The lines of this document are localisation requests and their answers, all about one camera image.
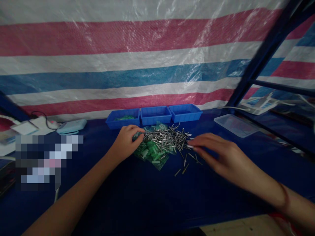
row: wooden floor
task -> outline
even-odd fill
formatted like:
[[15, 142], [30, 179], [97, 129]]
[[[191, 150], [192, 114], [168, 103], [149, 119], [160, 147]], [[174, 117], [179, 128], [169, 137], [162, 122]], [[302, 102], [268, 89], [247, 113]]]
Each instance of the wooden floor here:
[[288, 236], [268, 215], [254, 216], [235, 221], [203, 226], [207, 236]]

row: blue stripe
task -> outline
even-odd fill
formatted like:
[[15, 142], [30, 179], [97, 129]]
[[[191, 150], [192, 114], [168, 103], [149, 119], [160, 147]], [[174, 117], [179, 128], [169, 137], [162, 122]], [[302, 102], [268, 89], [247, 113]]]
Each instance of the blue stripe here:
[[263, 71], [260, 73], [260, 76], [271, 76], [271, 74], [280, 66], [281, 62], [284, 60], [284, 58], [272, 58]]
[[[108, 89], [190, 81], [218, 81], [225, 77], [241, 77], [249, 62], [250, 59], [241, 59], [125, 71], [6, 75], [0, 76], [0, 90], [10, 95], [63, 89]], [[271, 75], [272, 72], [266, 71], [266, 74]]]
[[309, 28], [296, 46], [315, 47], [315, 23]]

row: wrist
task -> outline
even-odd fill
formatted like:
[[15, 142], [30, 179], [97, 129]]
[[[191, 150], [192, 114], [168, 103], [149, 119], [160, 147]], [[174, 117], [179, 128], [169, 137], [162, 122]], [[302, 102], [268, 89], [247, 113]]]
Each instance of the wrist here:
[[116, 165], [119, 165], [124, 160], [121, 155], [117, 154], [117, 152], [113, 151], [111, 148], [103, 156], [103, 159], [110, 161], [111, 163]]
[[287, 204], [284, 186], [267, 174], [261, 178], [261, 184], [252, 193], [276, 208], [282, 208]]

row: blue storage bin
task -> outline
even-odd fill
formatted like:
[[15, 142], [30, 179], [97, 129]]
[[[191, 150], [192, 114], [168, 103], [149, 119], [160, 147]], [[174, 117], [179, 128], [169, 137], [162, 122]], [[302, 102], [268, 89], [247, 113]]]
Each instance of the blue storage bin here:
[[141, 122], [144, 126], [156, 125], [157, 121], [168, 124], [171, 122], [171, 117], [167, 106], [141, 108]]
[[174, 123], [199, 120], [202, 111], [194, 104], [169, 106]]
[[[126, 115], [134, 116], [136, 118], [130, 119], [130, 120], [118, 120], [118, 121], [115, 120], [116, 118], [122, 118]], [[128, 125], [140, 126], [140, 109], [112, 111], [106, 120], [106, 124], [108, 125], [110, 129], [119, 129], [123, 126], [128, 126]]]

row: hand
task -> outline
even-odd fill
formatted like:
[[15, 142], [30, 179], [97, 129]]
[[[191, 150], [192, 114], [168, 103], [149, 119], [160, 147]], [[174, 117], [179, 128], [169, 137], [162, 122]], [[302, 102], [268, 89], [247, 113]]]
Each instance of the hand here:
[[132, 137], [137, 132], [144, 133], [145, 130], [139, 128], [136, 125], [122, 127], [115, 142], [107, 153], [120, 161], [125, 160], [138, 148], [140, 143], [143, 141], [144, 134], [139, 135], [134, 142], [132, 141]]
[[[188, 142], [213, 170], [235, 185], [252, 193], [262, 188], [268, 188], [271, 181], [265, 172], [255, 165], [233, 142], [217, 135], [206, 133]], [[206, 147], [219, 154], [216, 160], [202, 147]]]

